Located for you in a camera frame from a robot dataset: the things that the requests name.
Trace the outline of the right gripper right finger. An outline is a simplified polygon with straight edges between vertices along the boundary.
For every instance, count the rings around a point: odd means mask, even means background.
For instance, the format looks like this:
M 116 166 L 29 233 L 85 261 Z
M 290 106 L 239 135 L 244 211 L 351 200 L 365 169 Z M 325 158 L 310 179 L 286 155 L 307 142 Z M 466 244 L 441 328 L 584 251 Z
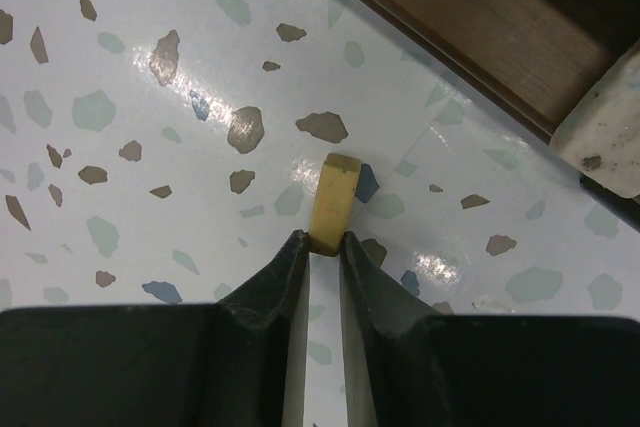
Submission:
M 635 426 L 639 325 L 611 316 L 451 315 L 340 246 L 352 426 Z

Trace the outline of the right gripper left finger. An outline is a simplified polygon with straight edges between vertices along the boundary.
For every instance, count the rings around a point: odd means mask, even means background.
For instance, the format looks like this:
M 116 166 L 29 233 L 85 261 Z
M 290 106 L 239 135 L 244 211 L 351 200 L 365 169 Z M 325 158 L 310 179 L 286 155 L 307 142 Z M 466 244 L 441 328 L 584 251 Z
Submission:
M 21 308 L 1 316 L 5 426 L 299 426 L 308 236 L 210 304 Z

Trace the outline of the small wooden block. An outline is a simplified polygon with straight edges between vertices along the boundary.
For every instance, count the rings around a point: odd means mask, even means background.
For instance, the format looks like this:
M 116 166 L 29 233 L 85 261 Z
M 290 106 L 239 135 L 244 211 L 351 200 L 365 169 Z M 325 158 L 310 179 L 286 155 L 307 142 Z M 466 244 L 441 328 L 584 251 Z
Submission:
M 336 153 L 325 158 L 309 226 L 313 253 L 327 257 L 338 255 L 351 216 L 360 172 L 361 161 L 356 158 Z

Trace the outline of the wooden clothespin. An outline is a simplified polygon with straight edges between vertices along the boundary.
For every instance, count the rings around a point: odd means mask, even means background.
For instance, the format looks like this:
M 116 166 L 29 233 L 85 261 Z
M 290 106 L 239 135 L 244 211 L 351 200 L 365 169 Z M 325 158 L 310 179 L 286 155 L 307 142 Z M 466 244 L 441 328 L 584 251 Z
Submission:
M 634 44 L 561 122 L 551 150 L 622 198 L 639 195 L 639 45 Z

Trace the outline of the brown wooden desk organizer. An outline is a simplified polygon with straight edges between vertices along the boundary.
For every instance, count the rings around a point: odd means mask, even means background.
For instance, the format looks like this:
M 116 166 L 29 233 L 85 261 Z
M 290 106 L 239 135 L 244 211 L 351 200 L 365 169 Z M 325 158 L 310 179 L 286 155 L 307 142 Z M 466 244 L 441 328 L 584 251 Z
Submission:
M 639 52 L 639 0 L 361 0 L 552 147 Z

